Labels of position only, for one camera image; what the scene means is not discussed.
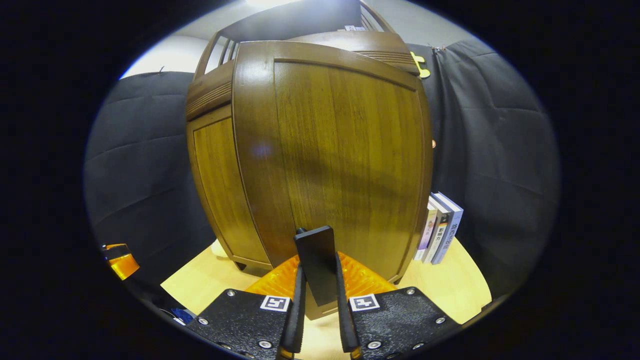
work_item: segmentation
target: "stack of books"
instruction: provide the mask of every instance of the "stack of books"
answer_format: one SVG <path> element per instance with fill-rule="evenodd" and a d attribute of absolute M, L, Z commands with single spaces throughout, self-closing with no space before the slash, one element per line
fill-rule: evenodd
<path fill-rule="evenodd" d="M 463 209 L 444 194 L 431 193 L 428 211 L 427 224 L 413 259 L 435 265 L 442 262 L 449 250 L 460 226 Z"/>

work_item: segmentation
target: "wooden cabinet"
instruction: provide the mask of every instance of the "wooden cabinet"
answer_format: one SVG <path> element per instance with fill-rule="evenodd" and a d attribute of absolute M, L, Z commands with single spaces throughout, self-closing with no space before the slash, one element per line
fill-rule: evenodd
<path fill-rule="evenodd" d="M 231 103 L 187 125 L 202 205 L 230 258 L 271 268 L 296 254 L 296 228 L 330 225 L 337 250 L 399 279 L 431 185 L 418 78 L 301 42 L 240 43 L 233 65 Z"/>

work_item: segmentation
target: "table surface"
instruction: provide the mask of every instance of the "table surface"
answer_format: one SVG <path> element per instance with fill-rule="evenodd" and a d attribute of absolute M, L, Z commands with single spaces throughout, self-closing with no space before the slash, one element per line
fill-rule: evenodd
<path fill-rule="evenodd" d="M 244 290 L 266 270 L 239 271 L 214 242 L 162 283 L 162 287 L 187 309 L 200 314 L 227 288 Z M 415 286 L 450 318 L 465 323 L 492 301 L 489 287 L 458 239 L 438 265 L 412 260 L 398 288 Z M 302 350 L 296 359 L 349 359 L 342 352 L 338 313 L 310 321 L 305 317 Z"/>

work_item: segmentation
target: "black curtain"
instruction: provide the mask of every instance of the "black curtain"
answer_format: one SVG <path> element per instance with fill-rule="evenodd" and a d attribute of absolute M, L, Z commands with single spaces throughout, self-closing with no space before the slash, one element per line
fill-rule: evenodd
<path fill-rule="evenodd" d="M 431 72 L 422 80 L 437 143 L 431 191 L 465 210 L 456 237 L 496 299 L 526 278 L 556 218 L 551 121 L 526 80 L 480 40 L 408 47 Z"/>
<path fill-rule="evenodd" d="M 170 298 L 160 284 L 216 239 L 189 165 L 184 106 L 192 79 L 189 72 L 121 79 L 86 148 L 84 197 L 95 238 L 129 246 L 140 269 L 124 283 L 154 301 Z"/>

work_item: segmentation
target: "orange object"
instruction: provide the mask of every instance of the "orange object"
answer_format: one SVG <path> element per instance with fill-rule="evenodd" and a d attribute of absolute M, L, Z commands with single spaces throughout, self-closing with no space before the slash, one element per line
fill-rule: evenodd
<path fill-rule="evenodd" d="M 346 292 L 347 299 L 354 296 L 385 293 L 396 289 L 395 286 L 382 276 L 357 262 L 351 256 L 339 251 L 338 255 L 342 263 L 344 291 Z"/>
<path fill-rule="evenodd" d="M 295 255 L 291 259 L 276 266 L 245 291 L 260 295 L 286 296 L 293 300 L 298 263 L 300 263 L 300 258 L 298 255 Z"/>
<path fill-rule="evenodd" d="M 396 289 L 395 286 L 382 278 L 382 276 L 357 262 L 351 256 L 339 251 L 338 255 L 342 263 L 344 289 L 347 299 L 354 296 L 385 293 Z M 283 296 L 293 299 L 298 263 L 300 263 L 300 258 L 298 255 L 295 255 L 291 259 L 276 266 L 276 268 L 261 277 L 245 291 L 260 295 Z"/>
<path fill-rule="evenodd" d="M 351 352 L 352 359 L 359 359 L 361 355 L 362 355 L 362 349 L 360 347 L 356 347 L 356 349 Z"/>
<path fill-rule="evenodd" d="M 284 357 L 285 359 L 294 359 L 293 354 L 286 351 L 284 348 L 280 348 L 280 355 L 282 355 L 282 357 Z"/>
<path fill-rule="evenodd" d="M 105 245 L 104 249 L 109 250 L 112 247 L 125 247 L 126 254 L 109 260 L 109 265 L 111 265 L 111 268 L 113 269 L 113 271 L 118 275 L 120 280 L 124 280 L 129 276 L 131 276 L 131 274 L 136 272 L 136 270 L 139 269 L 140 266 L 138 265 L 136 260 L 133 258 L 133 255 L 131 255 L 131 251 L 129 250 L 129 247 L 127 246 L 127 244 Z"/>

